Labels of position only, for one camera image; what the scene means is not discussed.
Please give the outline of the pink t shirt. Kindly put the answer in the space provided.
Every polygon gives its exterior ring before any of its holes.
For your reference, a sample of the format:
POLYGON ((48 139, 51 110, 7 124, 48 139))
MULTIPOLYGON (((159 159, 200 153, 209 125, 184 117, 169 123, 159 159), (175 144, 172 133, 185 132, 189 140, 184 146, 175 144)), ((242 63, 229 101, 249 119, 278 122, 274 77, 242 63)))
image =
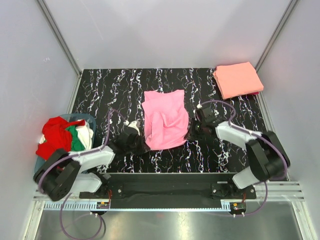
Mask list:
POLYGON ((184 100, 182 89, 169 93, 144 92, 144 137, 152 151, 176 148, 186 142, 189 114, 184 100))

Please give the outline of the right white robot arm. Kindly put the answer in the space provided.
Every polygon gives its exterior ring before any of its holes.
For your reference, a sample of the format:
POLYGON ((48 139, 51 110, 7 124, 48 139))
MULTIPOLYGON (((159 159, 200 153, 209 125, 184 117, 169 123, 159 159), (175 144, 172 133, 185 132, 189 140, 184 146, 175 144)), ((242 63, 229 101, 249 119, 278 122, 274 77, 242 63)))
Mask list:
POLYGON ((245 150, 248 167, 235 174, 227 185, 228 195, 239 198, 245 188, 286 177, 290 161, 277 135, 272 131, 253 131, 215 116, 209 107, 199 105, 187 135, 190 140, 214 136, 245 150))

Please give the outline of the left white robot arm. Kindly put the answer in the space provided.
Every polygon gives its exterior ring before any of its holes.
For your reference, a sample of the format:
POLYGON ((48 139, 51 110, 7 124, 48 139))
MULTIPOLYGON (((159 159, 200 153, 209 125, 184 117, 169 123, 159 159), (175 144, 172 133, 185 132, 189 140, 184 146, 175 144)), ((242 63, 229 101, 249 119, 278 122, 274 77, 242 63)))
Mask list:
POLYGON ((93 171, 110 165, 117 155, 141 155, 150 151, 136 127, 127 126, 107 144, 90 150, 66 152, 60 148, 33 175, 38 189, 52 201, 60 201, 69 193, 84 193, 103 198, 108 193, 110 176, 93 171))

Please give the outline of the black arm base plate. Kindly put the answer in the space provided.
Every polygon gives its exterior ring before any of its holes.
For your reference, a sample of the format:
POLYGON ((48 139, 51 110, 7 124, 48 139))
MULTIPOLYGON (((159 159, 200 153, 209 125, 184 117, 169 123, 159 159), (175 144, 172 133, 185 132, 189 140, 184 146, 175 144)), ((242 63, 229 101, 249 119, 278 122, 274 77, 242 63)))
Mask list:
POLYGON ((81 199, 124 199, 133 195, 201 196, 213 199, 257 198, 250 185, 238 189, 232 182, 234 173, 108 173, 95 193, 81 192, 81 199))

